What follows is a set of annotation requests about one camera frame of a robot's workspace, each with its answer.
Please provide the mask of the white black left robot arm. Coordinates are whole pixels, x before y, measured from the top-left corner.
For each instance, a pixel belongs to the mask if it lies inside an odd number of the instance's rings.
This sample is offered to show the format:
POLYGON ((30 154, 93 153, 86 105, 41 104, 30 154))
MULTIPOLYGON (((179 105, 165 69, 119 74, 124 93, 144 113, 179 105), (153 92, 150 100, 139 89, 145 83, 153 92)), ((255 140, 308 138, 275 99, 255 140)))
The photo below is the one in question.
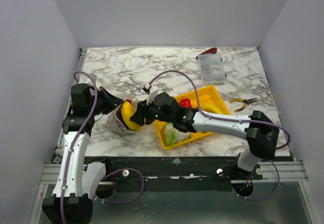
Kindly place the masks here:
POLYGON ((51 223, 89 223, 93 214, 93 198, 100 181, 112 176, 105 161, 84 167, 95 116, 109 114, 123 103, 103 87, 86 83, 71 87, 71 106, 62 122, 63 157, 58 179, 51 197, 42 209, 51 223))

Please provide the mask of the yellow toy mango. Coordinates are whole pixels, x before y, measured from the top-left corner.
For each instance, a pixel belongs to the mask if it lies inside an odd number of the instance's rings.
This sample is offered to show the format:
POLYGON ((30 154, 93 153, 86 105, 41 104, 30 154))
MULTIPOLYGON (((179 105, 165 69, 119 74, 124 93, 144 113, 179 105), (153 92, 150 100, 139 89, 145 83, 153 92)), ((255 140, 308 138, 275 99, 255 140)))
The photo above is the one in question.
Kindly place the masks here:
POLYGON ((142 127, 138 124, 132 122, 130 118, 135 114, 135 109, 133 108, 130 101, 125 101, 120 109, 121 117, 125 123, 125 125, 131 130, 135 132, 141 131, 142 127))

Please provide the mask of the clear dotted zip top bag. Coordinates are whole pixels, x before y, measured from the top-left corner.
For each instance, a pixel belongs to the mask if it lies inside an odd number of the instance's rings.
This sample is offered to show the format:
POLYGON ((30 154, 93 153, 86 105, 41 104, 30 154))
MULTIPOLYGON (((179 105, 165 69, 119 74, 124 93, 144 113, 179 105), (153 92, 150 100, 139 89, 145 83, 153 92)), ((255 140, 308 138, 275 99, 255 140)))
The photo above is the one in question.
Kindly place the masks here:
MULTIPOLYGON (((137 109, 137 103, 138 100, 136 98, 126 98, 125 101, 130 101, 133 108, 137 109)), ((123 119, 122 119, 122 115, 120 112, 121 106, 118 107, 117 109, 113 110, 107 118, 106 121, 106 126, 107 128, 113 132, 116 133, 118 135, 130 135, 130 134, 134 134, 134 133, 138 133, 135 131, 131 131, 124 123, 123 119)))

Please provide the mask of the yellow toy banana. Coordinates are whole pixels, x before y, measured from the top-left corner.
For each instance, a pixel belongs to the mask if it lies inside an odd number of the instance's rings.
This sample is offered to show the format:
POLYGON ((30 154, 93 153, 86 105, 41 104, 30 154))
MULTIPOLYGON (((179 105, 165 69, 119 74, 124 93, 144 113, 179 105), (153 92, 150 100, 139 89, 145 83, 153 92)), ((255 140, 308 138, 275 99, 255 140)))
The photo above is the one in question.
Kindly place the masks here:
POLYGON ((210 112, 210 113, 216 113, 216 114, 224 114, 225 111, 218 106, 215 101, 208 95, 199 97, 199 103, 202 110, 210 112))

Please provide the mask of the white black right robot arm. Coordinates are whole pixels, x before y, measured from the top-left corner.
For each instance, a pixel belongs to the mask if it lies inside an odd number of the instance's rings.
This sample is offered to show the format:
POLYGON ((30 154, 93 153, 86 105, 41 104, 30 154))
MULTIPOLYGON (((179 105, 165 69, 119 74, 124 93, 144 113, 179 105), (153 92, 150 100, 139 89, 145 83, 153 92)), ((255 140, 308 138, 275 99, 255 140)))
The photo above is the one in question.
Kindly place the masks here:
POLYGON ((233 116, 214 114, 197 108, 182 107, 167 93, 155 96, 150 103, 140 101, 130 121, 140 126, 155 120, 170 123, 180 132, 214 132, 234 136, 248 142, 239 154, 233 174, 243 180, 261 160, 275 157, 279 129, 263 112, 233 116))

